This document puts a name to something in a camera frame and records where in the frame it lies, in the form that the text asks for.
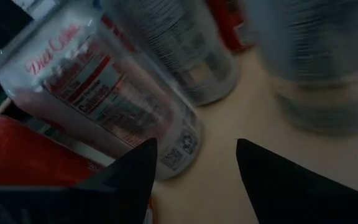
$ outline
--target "blurred can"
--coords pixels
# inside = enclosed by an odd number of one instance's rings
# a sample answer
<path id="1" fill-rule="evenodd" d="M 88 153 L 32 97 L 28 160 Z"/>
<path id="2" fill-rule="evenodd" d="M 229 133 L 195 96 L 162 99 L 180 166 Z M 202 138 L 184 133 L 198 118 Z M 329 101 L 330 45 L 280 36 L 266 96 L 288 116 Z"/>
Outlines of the blurred can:
<path id="1" fill-rule="evenodd" d="M 270 80 L 286 119 L 295 126 L 321 134 L 358 133 L 358 77 L 335 85 Z"/>
<path id="2" fill-rule="evenodd" d="M 59 4 L 6 51 L 0 83 L 29 114 L 113 158 L 157 138 L 158 179 L 196 156 L 201 122 L 192 107 L 88 3 Z"/>
<path id="3" fill-rule="evenodd" d="M 287 117 L 322 133 L 358 132 L 358 1 L 246 0 Z M 273 83 L 276 90 L 281 84 Z"/>
<path id="4" fill-rule="evenodd" d="M 71 186 L 102 166 L 0 116 L 0 185 Z"/>
<path id="5" fill-rule="evenodd" d="M 236 85 L 234 58 L 221 43 L 203 2 L 94 0 L 94 4 L 125 27 L 131 39 L 156 55 L 194 104 L 223 98 Z M 217 65 L 206 62 L 210 55 Z"/>
<path id="6" fill-rule="evenodd" d="M 253 46 L 254 41 L 238 0 L 206 0 L 225 45 L 233 52 Z"/>

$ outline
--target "red can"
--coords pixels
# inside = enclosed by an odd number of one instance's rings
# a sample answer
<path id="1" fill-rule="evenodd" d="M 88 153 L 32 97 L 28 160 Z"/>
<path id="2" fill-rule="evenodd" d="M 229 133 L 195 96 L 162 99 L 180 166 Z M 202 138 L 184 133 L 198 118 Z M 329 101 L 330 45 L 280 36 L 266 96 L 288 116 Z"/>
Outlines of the red can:
<path id="1" fill-rule="evenodd" d="M 0 185 L 70 186 L 101 166 L 0 116 Z"/>
<path id="2" fill-rule="evenodd" d="M 215 18 L 226 47 L 233 52 L 240 52 L 253 46 L 238 0 L 206 0 L 206 3 Z"/>

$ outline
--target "silver can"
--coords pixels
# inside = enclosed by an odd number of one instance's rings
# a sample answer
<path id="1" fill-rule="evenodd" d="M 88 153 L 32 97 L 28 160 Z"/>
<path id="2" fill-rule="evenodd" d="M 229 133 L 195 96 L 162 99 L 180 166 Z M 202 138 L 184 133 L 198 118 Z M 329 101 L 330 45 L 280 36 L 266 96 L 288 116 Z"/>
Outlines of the silver can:
<path id="1" fill-rule="evenodd" d="M 357 133 L 358 1 L 245 2 L 288 119 L 320 133 Z"/>
<path id="2" fill-rule="evenodd" d="M 144 43 L 196 105 L 226 96 L 236 85 L 237 65 L 206 5 L 189 0 L 94 0 Z"/>
<path id="3" fill-rule="evenodd" d="M 192 107 L 158 79 L 155 66 L 144 69 L 151 61 L 85 2 L 57 6 L 7 52 L 0 82 L 24 111 L 113 158 L 157 138 L 158 179 L 196 156 L 201 122 Z"/>

